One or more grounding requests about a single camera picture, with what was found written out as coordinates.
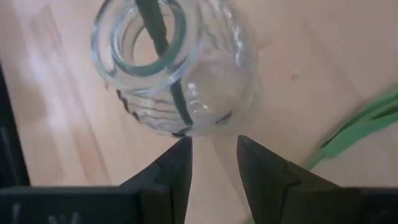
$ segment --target green cable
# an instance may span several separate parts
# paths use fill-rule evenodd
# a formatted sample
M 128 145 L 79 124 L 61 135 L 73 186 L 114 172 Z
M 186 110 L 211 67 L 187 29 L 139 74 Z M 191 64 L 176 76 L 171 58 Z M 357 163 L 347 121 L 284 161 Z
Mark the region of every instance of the green cable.
M 349 119 L 303 165 L 311 170 L 324 158 L 334 158 L 371 133 L 398 121 L 398 90 L 373 100 Z

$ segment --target wooden table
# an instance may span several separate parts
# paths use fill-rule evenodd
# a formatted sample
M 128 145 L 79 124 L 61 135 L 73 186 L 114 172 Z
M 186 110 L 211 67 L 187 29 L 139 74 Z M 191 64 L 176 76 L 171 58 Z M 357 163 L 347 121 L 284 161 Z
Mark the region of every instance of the wooden table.
M 176 140 L 123 110 L 90 58 L 101 0 L 0 1 L 0 59 L 33 185 L 116 185 Z M 238 133 L 301 164 L 352 112 L 398 83 L 395 0 L 236 1 L 259 43 L 262 91 L 246 124 L 194 138 L 187 223 L 249 216 Z M 341 185 L 398 185 L 398 126 L 315 172 Z

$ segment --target green straw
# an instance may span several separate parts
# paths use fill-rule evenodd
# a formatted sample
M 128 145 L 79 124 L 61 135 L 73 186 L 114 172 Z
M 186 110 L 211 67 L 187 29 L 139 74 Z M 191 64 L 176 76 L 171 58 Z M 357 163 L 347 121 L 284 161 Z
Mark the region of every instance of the green straw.
M 156 53 L 161 57 L 169 47 L 169 42 L 166 39 L 167 29 L 159 3 L 157 0 L 136 0 L 136 4 L 144 20 L 145 28 L 154 42 Z M 181 78 L 170 86 L 170 92 L 181 119 L 187 126 L 192 126 L 193 121 L 189 115 L 187 103 L 183 96 Z

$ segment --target glass jar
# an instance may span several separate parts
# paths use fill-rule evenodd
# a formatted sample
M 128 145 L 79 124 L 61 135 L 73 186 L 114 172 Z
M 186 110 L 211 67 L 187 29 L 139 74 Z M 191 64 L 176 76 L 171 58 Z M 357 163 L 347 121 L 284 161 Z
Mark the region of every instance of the glass jar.
M 106 0 L 91 36 L 99 74 L 158 133 L 212 134 L 253 99 L 257 49 L 228 1 L 159 0 L 169 46 L 158 57 L 132 0 Z

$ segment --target wood grain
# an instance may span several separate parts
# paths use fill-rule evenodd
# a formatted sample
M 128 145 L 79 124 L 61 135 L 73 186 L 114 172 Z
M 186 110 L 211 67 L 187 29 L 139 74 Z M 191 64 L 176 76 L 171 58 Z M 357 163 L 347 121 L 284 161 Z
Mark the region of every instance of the wood grain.
M 249 216 L 239 134 L 301 164 L 351 113 L 398 84 L 395 0 L 228 1 L 254 28 L 261 88 L 240 126 L 194 138 L 187 223 Z M 34 185 L 117 185 L 175 142 L 136 123 L 104 87 L 90 57 L 101 4 L 0 1 L 0 60 Z M 396 186 L 397 133 L 396 125 L 375 133 L 314 172 L 341 185 Z

